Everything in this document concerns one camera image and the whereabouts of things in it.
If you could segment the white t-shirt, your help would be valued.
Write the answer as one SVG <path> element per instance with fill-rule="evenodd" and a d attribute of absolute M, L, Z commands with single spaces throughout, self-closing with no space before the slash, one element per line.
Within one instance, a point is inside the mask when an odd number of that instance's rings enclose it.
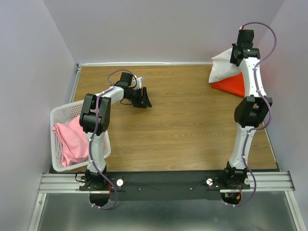
<path fill-rule="evenodd" d="M 216 83 L 224 79 L 238 75 L 241 70 L 235 64 L 230 63 L 232 48 L 212 58 L 212 69 L 208 83 Z"/>

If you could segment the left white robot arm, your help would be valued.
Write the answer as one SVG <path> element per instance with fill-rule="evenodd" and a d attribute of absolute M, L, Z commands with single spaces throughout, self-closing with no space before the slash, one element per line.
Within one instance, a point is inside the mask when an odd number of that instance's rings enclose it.
<path fill-rule="evenodd" d="M 86 135 L 89 146 L 85 184 L 96 190 L 102 190 L 111 181 L 107 178 L 104 156 L 104 142 L 111 121 L 111 106 L 116 102 L 128 100 L 134 107 L 151 108 L 147 89 L 142 84 L 144 77 L 137 77 L 132 72 L 120 69 L 120 80 L 110 81 L 110 87 L 99 94 L 86 94 L 79 124 Z"/>

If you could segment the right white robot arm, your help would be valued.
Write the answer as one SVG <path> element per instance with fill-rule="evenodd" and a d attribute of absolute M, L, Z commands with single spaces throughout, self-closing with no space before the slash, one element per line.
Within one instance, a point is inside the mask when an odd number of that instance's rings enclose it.
<path fill-rule="evenodd" d="M 244 99 L 234 111 L 237 134 L 232 155 L 223 170 L 222 185 L 228 189 L 243 184 L 247 178 L 250 147 L 260 124 L 270 112 L 272 98 L 267 97 L 261 80 L 260 51 L 253 47 L 254 31 L 240 29 L 232 45 L 230 63 L 235 64 L 244 78 Z"/>

